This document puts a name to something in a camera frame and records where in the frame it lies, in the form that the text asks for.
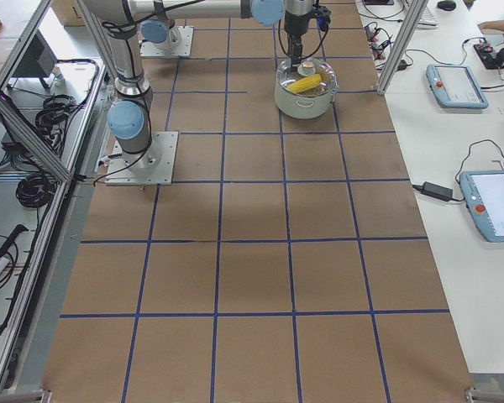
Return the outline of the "person forearm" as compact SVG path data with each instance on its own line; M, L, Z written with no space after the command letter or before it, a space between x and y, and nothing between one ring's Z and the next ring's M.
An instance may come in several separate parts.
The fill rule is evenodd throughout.
M504 32L504 19L482 22L482 23L478 24L478 28L480 30L494 29L494 30L499 30L499 31Z

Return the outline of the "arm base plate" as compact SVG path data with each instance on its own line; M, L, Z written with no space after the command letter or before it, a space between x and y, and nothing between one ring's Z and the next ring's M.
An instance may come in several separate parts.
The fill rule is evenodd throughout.
M141 25L140 54L144 59L189 58L192 51L192 26L165 24L151 21Z
M117 140L113 152L121 154L108 164L109 175L104 178L108 186L170 185L175 166L178 132L153 132L152 143L146 154L139 156L123 153Z

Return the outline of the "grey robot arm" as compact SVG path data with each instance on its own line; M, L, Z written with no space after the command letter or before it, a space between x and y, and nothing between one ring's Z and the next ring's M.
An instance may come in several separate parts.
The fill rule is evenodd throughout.
M140 32L145 40L154 44L178 44L181 41L181 34L174 20L148 19L141 23Z
M170 57L177 57L182 45L179 18L252 18L272 26L283 22L291 63L302 61L302 36L309 21L317 17L313 1L85 1L89 13L100 22L107 35L118 105L108 113L122 151L142 155L151 148L150 103L152 89L144 75L143 40Z

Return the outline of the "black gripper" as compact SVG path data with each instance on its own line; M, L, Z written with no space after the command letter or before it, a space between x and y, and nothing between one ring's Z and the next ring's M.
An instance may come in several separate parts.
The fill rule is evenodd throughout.
M302 61L302 36L308 31L309 15L285 12L285 32L288 37L288 55L291 69L296 70Z

